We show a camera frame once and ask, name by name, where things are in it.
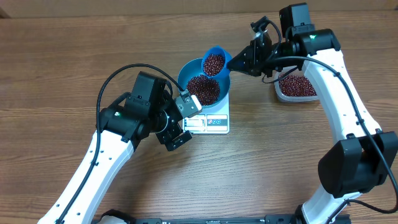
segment cup of beans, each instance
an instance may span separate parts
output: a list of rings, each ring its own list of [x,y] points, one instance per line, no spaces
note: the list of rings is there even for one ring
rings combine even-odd
[[[203,109],[211,108],[221,102],[229,92],[231,79],[207,77],[202,69],[202,58],[188,62],[180,71],[177,82],[182,88],[197,96]]]
[[[287,71],[294,67],[284,68],[275,74],[275,79],[282,77]],[[302,71],[294,71],[279,82],[275,82],[275,91],[281,102],[300,103],[319,100],[310,81]]]
[[[226,68],[226,64],[232,56],[222,47],[216,46],[208,50],[201,62],[203,73],[211,79],[226,78],[231,72]]]

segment wooden table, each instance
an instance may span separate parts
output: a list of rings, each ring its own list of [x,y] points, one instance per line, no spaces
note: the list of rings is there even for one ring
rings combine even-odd
[[[96,97],[113,71],[142,62],[177,77],[214,45],[236,55],[251,40],[250,22],[264,14],[1,19],[0,223],[37,223],[58,199],[85,155]],[[277,13],[267,15],[278,23]],[[398,131],[397,11],[311,15],[317,29],[338,37],[367,109],[385,131]],[[138,72],[117,76],[102,105],[131,91]],[[174,152],[151,135],[97,216],[114,208],[137,218],[261,217],[292,213],[310,198],[320,183],[318,161],[332,147],[321,105],[282,104],[260,78],[231,78],[231,132],[195,136]],[[361,199],[395,203],[389,180]],[[344,212],[355,223],[398,218],[360,205]]]

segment bean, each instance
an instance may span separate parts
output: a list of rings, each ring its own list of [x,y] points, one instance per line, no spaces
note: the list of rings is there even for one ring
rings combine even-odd
[[[187,89],[191,94],[197,96],[202,106],[216,103],[220,95],[220,84],[205,75],[191,78],[187,84]]]
[[[225,64],[225,58],[222,55],[210,54],[203,64],[203,71],[208,76],[215,76],[222,71]]]
[[[279,81],[279,87],[286,96],[316,96],[310,81],[306,77],[289,75]]]

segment red beans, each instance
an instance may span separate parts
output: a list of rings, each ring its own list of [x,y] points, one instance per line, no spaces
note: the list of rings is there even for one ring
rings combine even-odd
[[[279,81],[279,88],[286,96],[316,96],[310,81],[304,76],[289,75]]]
[[[203,64],[203,71],[208,76],[215,76],[223,69],[225,58],[222,55],[210,54]]]
[[[197,96],[202,106],[216,103],[220,95],[220,85],[218,82],[205,75],[191,78],[188,82],[187,89],[191,94]]]

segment white scale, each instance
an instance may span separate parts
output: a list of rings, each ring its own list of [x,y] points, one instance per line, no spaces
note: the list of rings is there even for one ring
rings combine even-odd
[[[185,118],[182,128],[193,134],[228,134],[229,93],[217,105],[204,108],[200,114],[192,118]]]

